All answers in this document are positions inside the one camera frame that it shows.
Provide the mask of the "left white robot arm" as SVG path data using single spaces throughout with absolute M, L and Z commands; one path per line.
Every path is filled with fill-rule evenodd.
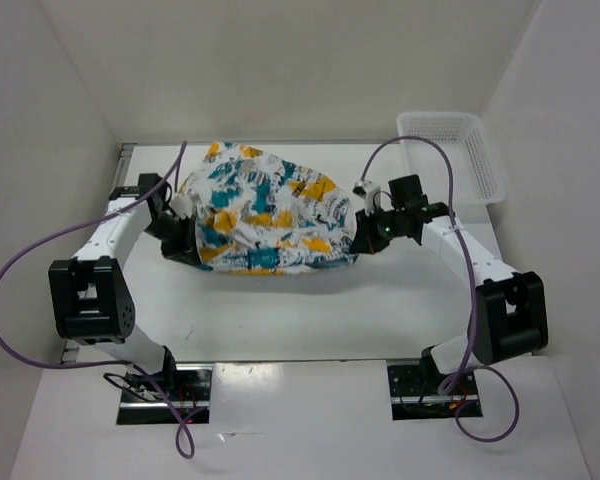
M 170 191 L 166 178 L 156 173 L 140 175 L 135 186 L 115 188 L 106 219 L 87 243 L 71 258 L 53 261 L 48 270 L 59 335 L 123 362 L 133 375 L 139 367 L 146 372 L 145 389 L 160 400 L 178 391 L 176 361 L 168 347 L 136 324 L 123 267 L 144 233 L 160 241 L 165 259 L 201 264 L 194 221 L 175 214 Z

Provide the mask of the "white yellow teal printed shorts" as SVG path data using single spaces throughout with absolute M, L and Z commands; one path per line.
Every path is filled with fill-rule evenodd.
M 349 252 L 356 219 L 347 193 L 325 174 L 274 154 L 214 142 L 173 199 L 183 195 L 195 202 L 200 270 L 298 275 L 358 258 Z

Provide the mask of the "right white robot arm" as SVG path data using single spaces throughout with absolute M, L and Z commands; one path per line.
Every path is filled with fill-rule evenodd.
M 457 372 L 545 348 L 549 331 L 539 275 L 521 273 L 494 256 L 466 231 L 448 205 L 428 200 L 418 176 L 392 180 L 389 188 L 391 207 L 385 210 L 377 184 L 368 180 L 355 184 L 353 192 L 365 206 L 356 214 L 352 251 L 372 255 L 394 239 L 412 239 L 436 255 L 470 293 L 466 333 L 422 352 L 420 385 L 430 393 L 440 393 Z

